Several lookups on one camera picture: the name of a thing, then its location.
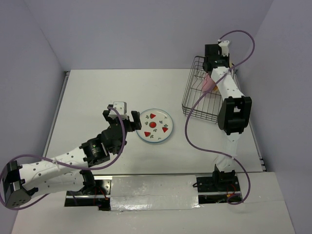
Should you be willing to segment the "white blue-rimmed fruit plate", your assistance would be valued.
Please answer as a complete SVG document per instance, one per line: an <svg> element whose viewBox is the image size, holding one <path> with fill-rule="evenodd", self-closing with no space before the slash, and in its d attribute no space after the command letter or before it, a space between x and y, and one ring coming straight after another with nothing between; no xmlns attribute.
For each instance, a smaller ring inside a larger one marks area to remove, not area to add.
<svg viewBox="0 0 312 234"><path fill-rule="evenodd" d="M169 139L174 123L171 116L157 108L140 113L141 129L136 130L140 139L147 143L158 144Z"/></svg>

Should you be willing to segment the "pink plate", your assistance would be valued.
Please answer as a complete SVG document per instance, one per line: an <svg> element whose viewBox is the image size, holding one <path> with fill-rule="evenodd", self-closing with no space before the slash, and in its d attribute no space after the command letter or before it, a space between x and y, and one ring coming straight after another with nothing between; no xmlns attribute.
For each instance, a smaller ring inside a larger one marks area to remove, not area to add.
<svg viewBox="0 0 312 234"><path fill-rule="evenodd" d="M210 89L213 89L215 87L215 82L211 79L209 74L206 74L203 82L202 82L202 92L207 92Z"/></svg>

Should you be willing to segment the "dark wire dish rack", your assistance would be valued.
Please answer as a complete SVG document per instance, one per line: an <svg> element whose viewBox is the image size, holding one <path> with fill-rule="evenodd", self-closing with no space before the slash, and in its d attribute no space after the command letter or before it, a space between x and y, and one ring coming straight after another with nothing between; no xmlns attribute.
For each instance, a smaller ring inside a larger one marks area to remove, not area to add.
<svg viewBox="0 0 312 234"><path fill-rule="evenodd" d="M215 80L219 80L226 74L226 77L218 84L221 89L211 90L208 93L202 92L202 82L206 74L212 74L203 70L203 61L204 57L202 56L196 56L193 60L182 100L182 111L186 116L191 115L216 123L223 99L228 97L240 98L243 94L236 85L234 71L228 72L228 68L222 68L220 72L215 74Z"/></svg>

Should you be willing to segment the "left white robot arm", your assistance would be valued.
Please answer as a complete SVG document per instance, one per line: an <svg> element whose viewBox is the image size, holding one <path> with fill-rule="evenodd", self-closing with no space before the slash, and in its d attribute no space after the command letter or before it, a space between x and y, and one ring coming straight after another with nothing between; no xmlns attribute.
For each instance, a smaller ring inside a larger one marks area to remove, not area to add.
<svg viewBox="0 0 312 234"><path fill-rule="evenodd" d="M110 155L119 158L127 133L141 129L140 113L132 111L131 115L132 121L125 111L110 105L103 111L108 128L81 146L54 158L40 157L35 163L19 164L17 158L13 158L0 174L2 205L22 210L31 206L32 198L42 200L50 193L81 191L91 194L96 187L92 172L114 164L116 159L111 160Z"/></svg>

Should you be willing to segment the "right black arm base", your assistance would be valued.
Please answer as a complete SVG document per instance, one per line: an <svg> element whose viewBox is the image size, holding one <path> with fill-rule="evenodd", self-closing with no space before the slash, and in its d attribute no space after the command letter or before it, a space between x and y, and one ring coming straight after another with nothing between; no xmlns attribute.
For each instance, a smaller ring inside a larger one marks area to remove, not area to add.
<svg viewBox="0 0 312 234"><path fill-rule="evenodd" d="M200 205L242 201L235 170L224 172L215 165L211 175L197 177L192 187L197 189Z"/></svg>

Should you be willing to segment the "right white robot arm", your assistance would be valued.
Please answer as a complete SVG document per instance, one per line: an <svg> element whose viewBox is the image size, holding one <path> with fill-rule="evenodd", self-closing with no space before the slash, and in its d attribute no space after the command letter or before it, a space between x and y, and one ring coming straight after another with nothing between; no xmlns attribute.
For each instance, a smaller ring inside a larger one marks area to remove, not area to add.
<svg viewBox="0 0 312 234"><path fill-rule="evenodd" d="M216 44L205 45L203 70L207 73L202 91L217 88L222 98L218 112L217 124L224 132L224 153L219 154L215 165L220 171L234 169L238 140L248 126L252 100L244 96L236 85L230 70L230 53L228 40L219 40Z"/></svg>

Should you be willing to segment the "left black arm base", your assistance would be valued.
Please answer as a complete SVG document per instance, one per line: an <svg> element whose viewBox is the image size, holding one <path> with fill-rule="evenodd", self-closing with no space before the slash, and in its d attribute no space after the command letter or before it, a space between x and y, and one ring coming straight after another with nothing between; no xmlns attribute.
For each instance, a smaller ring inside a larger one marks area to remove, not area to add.
<svg viewBox="0 0 312 234"><path fill-rule="evenodd" d="M79 171L82 187L76 191L67 191L65 207L97 207L100 211L110 211L112 178L93 175L91 171Z"/></svg>

